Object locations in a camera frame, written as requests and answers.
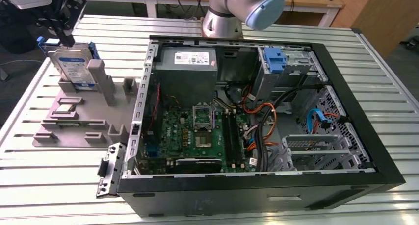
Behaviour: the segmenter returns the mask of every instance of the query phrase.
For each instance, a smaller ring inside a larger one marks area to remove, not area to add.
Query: metal bracket
[[[101,159],[97,175],[99,177],[95,198],[118,197],[117,185],[122,172],[123,155],[126,146],[121,143],[107,147],[105,157]]]

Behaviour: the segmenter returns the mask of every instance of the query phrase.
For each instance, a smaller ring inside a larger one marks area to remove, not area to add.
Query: white desk
[[[198,36],[198,22],[85,15],[73,32],[91,39],[113,80],[141,77],[148,36]],[[138,218],[121,198],[94,198],[105,149],[35,148],[39,127],[59,91],[46,59],[0,131],[0,224],[292,224],[412,225],[419,221],[419,105],[362,36],[348,29],[244,27],[245,39],[324,43],[406,181],[332,210]]]

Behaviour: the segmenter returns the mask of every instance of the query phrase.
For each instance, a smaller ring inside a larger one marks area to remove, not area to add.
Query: side panel
[[[348,186],[121,193],[139,217],[333,208],[372,188]]]

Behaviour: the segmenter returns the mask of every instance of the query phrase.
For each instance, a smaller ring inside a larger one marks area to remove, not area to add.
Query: sticker
[[[257,159],[250,158],[250,159],[248,160],[248,164],[252,165],[252,166],[256,166],[256,165],[257,165]]]
[[[78,90],[91,90],[94,80],[86,70],[86,61],[82,58],[58,57],[58,63],[74,88]]]
[[[248,97],[248,99],[250,99],[252,101],[254,101],[254,98],[256,98],[256,97],[254,97],[253,94],[248,94],[246,97]]]
[[[209,65],[208,52],[176,52],[174,64],[177,65]]]

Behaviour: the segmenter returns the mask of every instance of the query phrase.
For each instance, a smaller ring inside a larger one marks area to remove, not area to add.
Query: red wire
[[[154,109],[152,110],[152,117],[150,117],[150,122],[149,122],[149,126],[148,126],[146,132],[150,130],[152,123],[153,123],[153,121],[154,121],[154,115],[156,115],[156,113],[157,113],[158,101],[160,101],[160,83],[158,83],[158,85],[157,85],[157,100],[156,100]]]
[[[334,114],[334,113],[324,113],[324,116],[333,116],[333,117],[336,117],[336,118],[338,117],[338,115]],[[313,124],[312,134],[316,134],[317,128],[318,128],[318,121],[316,120],[316,121],[314,121],[314,124]]]

